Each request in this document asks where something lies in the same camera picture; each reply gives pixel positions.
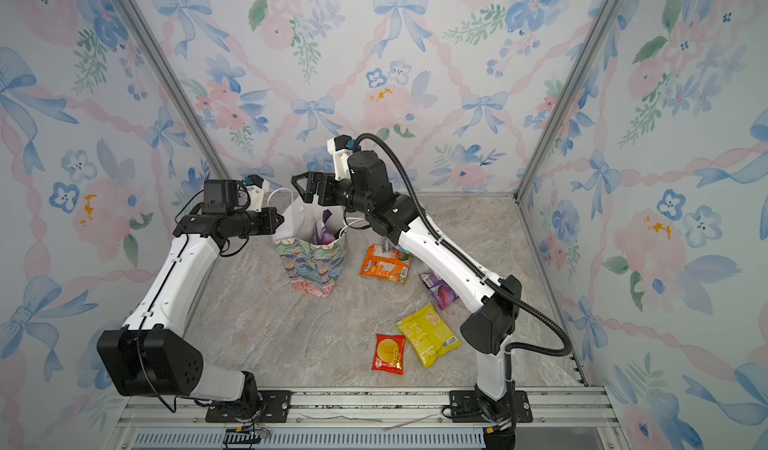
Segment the large purple snack packet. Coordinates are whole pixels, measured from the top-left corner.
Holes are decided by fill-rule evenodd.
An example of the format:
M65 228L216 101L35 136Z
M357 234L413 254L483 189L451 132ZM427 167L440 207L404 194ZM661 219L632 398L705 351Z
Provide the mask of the large purple snack packet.
M332 244L339 238L343 226L343 211L339 207L321 208L315 225L315 243Z

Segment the floral paper gift bag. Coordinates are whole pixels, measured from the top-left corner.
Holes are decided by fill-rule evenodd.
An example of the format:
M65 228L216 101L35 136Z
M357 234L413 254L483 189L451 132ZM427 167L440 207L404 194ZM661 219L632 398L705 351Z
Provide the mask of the floral paper gift bag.
M344 222L339 238L328 245L315 243L315 225L323 206L304 203L296 194L282 212L284 222L273 235L273 245L293 289L318 298L331 295L347 255Z

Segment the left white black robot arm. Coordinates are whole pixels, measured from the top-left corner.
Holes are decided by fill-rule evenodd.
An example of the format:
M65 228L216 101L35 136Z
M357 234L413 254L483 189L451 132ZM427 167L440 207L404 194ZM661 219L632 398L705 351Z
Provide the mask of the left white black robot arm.
M181 218L145 297L119 329L104 331L97 341L98 355L120 395L222 403L255 398L251 373L207 364L184 334L205 278L226 256L227 242L272 235L283 221L274 207Z

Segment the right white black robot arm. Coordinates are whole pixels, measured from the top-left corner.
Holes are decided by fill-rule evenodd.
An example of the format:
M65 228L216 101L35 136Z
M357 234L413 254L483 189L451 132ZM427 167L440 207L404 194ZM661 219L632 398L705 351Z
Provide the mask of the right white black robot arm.
M514 295L500 277L466 256L435 226L410 183L401 194L384 177L369 184L360 172L338 179L332 172L314 171L293 176L291 183L307 203L362 213L373 231L427 264L456 291L471 312L460 332L476 352L480 412L490 422L511 419L514 384L504 346L514 330Z

